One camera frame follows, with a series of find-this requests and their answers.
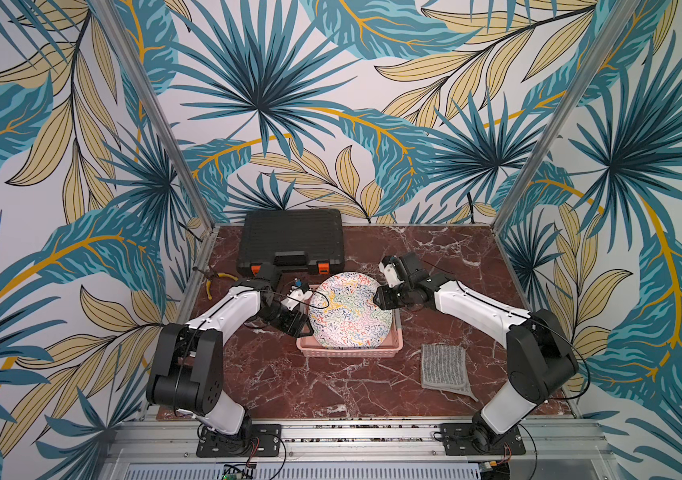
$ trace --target pink basket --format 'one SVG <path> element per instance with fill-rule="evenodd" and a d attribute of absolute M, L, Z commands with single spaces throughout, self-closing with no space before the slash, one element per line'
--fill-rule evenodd
<path fill-rule="evenodd" d="M 311 287 L 312 289 L 315 289 L 317 288 L 317 285 L 311 285 Z M 320 345 L 314 336 L 305 336 L 296 339 L 296 346 L 298 347 L 298 350 L 301 350 L 304 356 L 324 356 L 328 358 L 346 359 L 390 359 L 403 349 L 403 327 L 399 320 L 399 310 L 394 311 L 392 330 L 389 331 L 389 335 L 381 342 L 381 345 L 374 349 L 331 350 Z"/>

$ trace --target tropical leaf wallpaper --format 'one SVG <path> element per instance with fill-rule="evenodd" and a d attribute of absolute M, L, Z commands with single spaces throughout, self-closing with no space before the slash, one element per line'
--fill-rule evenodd
<path fill-rule="evenodd" d="M 586 358 L 568 387 L 591 375 L 578 406 L 625 478 L 682 478 L 682 0 L 640 5 L 501 238 Z"/>
<path fill-rule="evenodd" d="M 171 10 L 118 10 L 160 93 Z M 185 195 L 88 3 L 0 0 L 0 478 L 92 478 L 135 414 L 204 235 Z"/>
<path fill-rule="evenodd" d="M 186 0 L 177 36 L 157 35 L 175 63 L 147 72 L 216 222 L 335 208 L 357 223 L 487 223 L 614 4 Z M 613 68 L 663 11 L 648 7 Z"/>

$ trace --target colorful patterned plate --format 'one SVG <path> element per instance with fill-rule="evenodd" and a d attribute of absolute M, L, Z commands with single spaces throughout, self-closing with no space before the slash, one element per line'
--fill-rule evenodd
<path fill-rule="evenodd" d="M 392 312 L 373 303 L 379 287 L 374 278 L 357 272 L 331 276 L 317 288 L 327 296 L 326 309 L 309 309 L 314 338 L 329 349 L 374 349 L 389 335 Z M 312 295 L 313 306 L 327 305 L 322 295 Z"/>

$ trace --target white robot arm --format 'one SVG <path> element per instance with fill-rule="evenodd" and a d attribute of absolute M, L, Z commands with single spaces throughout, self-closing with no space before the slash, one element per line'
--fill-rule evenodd
<path fill-rule="evenodd" d="M 551 312 L 531 313 L 471 290 L 450 275 L 431 276 L 413 253 L 387 256 L 379 268 L 387 285 L 373 301 L 381 309 L 426 305 L 469 323 L 507 349 L 507 382 L 472 419 L 468 436 L 478 452 L 503 447 L 510 434 L 516 436 L 519 421 L 577 372 L 572 348 Z M 236 283 L 186 325 L 165 326 L 146 390 L 149 401 L 192 413 L 219 435 L 249 438 L 245 408 L 223 392 L 223 345 L 255 315 L 291 336 L 313 334 L 306 314 L 296 309 L 311 292 L 304 286 L 276 302 L 278 279 L 279 271 L 266 264 L 257 278 Z M 196 355 L 194 366 L 180 365 L 178 357 L 189 352 Z"/>

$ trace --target gray sponge cloth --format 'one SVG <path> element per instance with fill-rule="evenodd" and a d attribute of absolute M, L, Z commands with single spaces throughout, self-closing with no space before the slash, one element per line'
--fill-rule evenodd
<path fill-rule="evenodd" d="M 478 402 L 471 393 L 466 373 L 466 352 L 460 346 L 421 346 L 421 386 L 467 395 Z"/>

